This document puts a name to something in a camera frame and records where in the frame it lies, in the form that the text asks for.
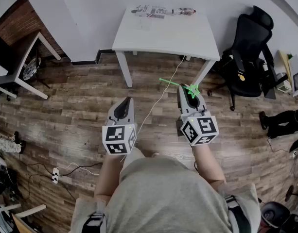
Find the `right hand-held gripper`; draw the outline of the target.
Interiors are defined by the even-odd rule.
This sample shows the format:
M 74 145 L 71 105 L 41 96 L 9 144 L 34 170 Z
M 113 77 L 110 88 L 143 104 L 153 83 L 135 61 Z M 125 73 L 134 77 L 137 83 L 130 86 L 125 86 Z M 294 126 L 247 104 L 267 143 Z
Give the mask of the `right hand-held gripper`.
M 178 107 L 182 112 L 180 131 L 191 146 L 209 144 L 219 135 L 216 118 L 207 110 L 205 100 L 200 94 L 194 97 L 197 100 L 197 110 L 189 112 L 186 90 L 184 84 L 179 85 Z

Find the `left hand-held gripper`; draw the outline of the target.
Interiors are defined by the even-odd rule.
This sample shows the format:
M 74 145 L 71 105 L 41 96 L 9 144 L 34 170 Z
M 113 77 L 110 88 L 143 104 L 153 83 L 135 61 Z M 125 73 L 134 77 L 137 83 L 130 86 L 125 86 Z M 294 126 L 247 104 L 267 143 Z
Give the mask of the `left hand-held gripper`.
M 130 154 L 137 139 L 133 98 L 115 103 L 108 111 L 108 119 L 102 127 L 102 143 L 107 154 Z

